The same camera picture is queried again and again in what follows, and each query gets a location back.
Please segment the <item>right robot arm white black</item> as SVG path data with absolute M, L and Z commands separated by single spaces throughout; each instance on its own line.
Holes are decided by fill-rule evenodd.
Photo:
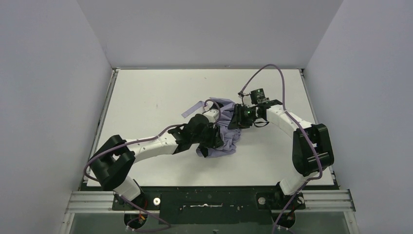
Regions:
M 293 195 L 309 181 L 322 178 L 334 163 L 334 153 L 327 127 L 313 124 L 288 111 L 277 99 L 270 100 L 262 88 L 251 91 L 251 105 L 235 104 L 229 129 L 247 129 L 258 119 L 271 123 L 292 138 L 292 172 L 278 186 L 284 195 Z

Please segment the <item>lavender folding umbrella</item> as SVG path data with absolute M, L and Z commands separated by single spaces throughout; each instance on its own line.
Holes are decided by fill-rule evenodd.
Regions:
M 207 125 L 220 125 L 221 137 L 224 141 L 222 147 L 209 149 L 209 156 L 207 158 L 227 156 L 236 152 L 236 144 L 241 138 L 242 131 L 241 129 L 229 130 L 227 128 L 234 117 L 234 105 L 236 103 L 226 98 L 216 97 L 211 97 L 207 100 L 207 102 L 209 101 L 212 102 L 212 106 L 204 112 L 217 109 L 219 111 L 219 119 L 216 123 L 210 123 L 208 119 L 202 115 L 204 112 L 197 113 L 191 117 L 183 127 L 179 128 L 178 135 L 175 137 L 176 143 L 178 144 L 175 150 L 176 153 L 188 150 L 194 144 L 199 145 L 195 142 L 195 138 Z

